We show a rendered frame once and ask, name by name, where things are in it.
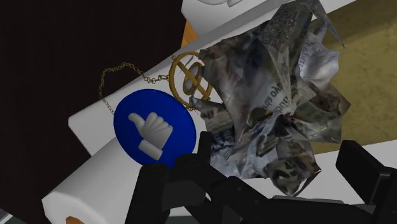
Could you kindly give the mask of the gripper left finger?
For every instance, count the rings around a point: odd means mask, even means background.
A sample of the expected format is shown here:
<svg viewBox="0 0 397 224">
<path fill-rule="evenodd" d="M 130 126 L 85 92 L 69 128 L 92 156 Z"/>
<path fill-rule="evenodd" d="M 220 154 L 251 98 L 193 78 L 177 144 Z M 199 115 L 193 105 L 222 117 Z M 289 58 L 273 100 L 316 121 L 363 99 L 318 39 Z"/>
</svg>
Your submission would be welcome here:
<svg viewBox="0 0 397 224">
<path fill-rule="evenodd" d="M 209 164 L 212 134 L 201 132 L 196 153 L 141 167 L 125 224 L 165 224 L 171 209 L 185 207 L 200 224 L 222 224 L 223 206 L 206 194 L 226 180 Z"/>
</svg>

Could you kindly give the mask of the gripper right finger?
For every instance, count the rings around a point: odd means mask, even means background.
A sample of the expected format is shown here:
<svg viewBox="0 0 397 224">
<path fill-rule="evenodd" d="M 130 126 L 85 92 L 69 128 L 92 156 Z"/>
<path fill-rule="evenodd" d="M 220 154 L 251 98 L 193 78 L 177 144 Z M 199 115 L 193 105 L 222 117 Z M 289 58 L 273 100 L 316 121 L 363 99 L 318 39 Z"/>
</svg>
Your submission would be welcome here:
<svg viewBox="0 0 397 224">
<path fill-rule="evenodd" d="M 371 224 L 397 224 L 397 169 L 353 140 L 342 141 L 335 166 L 363 202 L 375 207 Z"/>
</svg>

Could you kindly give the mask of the white toilet paper roll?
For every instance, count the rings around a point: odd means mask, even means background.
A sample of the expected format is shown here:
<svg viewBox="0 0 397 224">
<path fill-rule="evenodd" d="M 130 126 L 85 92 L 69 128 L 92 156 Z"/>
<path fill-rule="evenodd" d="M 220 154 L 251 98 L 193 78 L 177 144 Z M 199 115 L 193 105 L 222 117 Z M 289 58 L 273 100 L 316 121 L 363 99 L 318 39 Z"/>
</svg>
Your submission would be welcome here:
<svg viewBox="0 0 397 224">
<path fill-rule="evenodd" d="M 141 165 L 112 139 L 42 198 L 51 224 L 124 224 Z"/>
</svg>

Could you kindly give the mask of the blue thumbs-up disc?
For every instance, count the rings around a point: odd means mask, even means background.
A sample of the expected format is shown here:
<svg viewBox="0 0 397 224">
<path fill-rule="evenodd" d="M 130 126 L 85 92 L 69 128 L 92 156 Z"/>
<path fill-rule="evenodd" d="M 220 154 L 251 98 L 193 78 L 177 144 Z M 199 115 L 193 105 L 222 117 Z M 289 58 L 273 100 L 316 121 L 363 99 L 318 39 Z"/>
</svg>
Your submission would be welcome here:
<svg viewBox="0 0 397 224">
<path fill-rule="evenodd" d="M 173 96 L 155 89 L 137 90 L 117 105 L 113 127 L 125 152 L 141 165 L 172 167 L 197 140 L 193 119 Z"/>
</svg>

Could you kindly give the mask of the crumpled newspaper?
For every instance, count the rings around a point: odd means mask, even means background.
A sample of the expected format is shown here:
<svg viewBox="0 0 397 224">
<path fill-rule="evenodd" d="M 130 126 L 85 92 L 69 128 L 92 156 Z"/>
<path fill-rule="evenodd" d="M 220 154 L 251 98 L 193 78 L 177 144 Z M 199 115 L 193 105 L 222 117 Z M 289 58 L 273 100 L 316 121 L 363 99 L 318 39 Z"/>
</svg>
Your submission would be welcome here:
<svg viewBox="0 0 397 224">
<path fill-rule="evenodd" d="M 349 101 L 331 84 L 339 52 L 320 0 L 283 4 L 268 21 L 199 53 L 200 75 L 221 102 L 195 97 L 212 134 L 211 165 L 226 176 L 268 178 L 298 195 L 320 172 L 313 142 L 339 143 Z"/>
</svg>

